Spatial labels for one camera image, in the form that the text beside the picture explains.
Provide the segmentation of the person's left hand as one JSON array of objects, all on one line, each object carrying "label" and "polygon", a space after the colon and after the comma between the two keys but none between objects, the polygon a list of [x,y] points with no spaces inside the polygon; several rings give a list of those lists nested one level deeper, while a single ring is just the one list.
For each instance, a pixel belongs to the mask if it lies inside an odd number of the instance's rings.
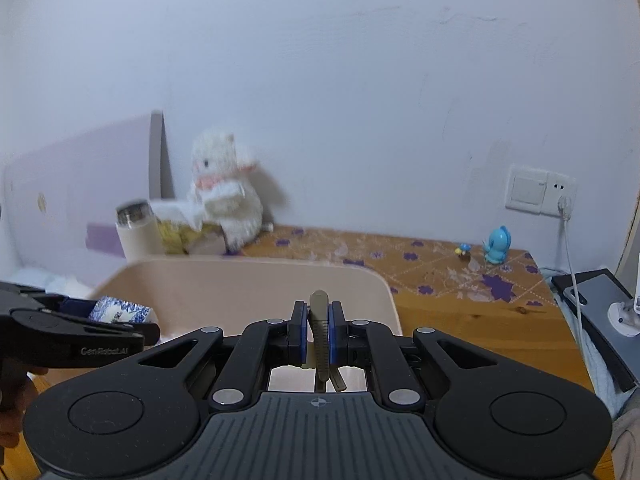
[{"label": "person's left hand", "polygon": [[24,413],[38,396],[30,376],[43,376],[45,367],[26,365],[14,359],[1,361],[1,447],[15,448],[20,442]]}]

